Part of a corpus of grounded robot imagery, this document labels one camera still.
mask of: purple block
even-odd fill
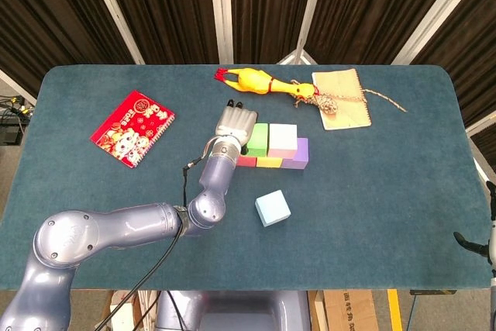
[[[293,159],[283,159],[281,168],[291,168],[294,170],[303,170],[308,163],[308,139],[298,138],[298,150]]]

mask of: notebook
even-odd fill
[[[324,129],[357,128],[372,124],[355,69],[313,73],[312,78],[319,93],[331,95],[338,106],[334,114],[320,111]]]
[[[132,91],[90,137],[98,147],[134,168],[174,120],[174,113]]]

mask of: green block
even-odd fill
[[[269,125],[267,123],[257,123],[253,127],[253,133],[250,141],[246,145],[248,147],[248,157],[266,157],[267,145],[269,143]]]

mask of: black curtain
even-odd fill
[[[472,141],[496,172],[496,124],[472,136]]]
[[[133,64],[102,0],[0,0],[0,68],[37,96],[49,69]]]
[[[231,0],[235,64],[276,64],[296,48],[307,0]]]
[[[390,64],[435,0],[318,0],[305,50],[318,64]]]
[[[495,63],[496,0],[462,0],[413,61],[448,71],[466,126],[496,110]]]
[[[147,64],[218,64],[212,0],[117,0]]]

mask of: yellow tape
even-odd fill
[[[391,328],[393,329],[393,331],[403,331],[403,328],[401,327],[398,291],[387,290],[387,299],[389,300],[389,313],[391,314]]]

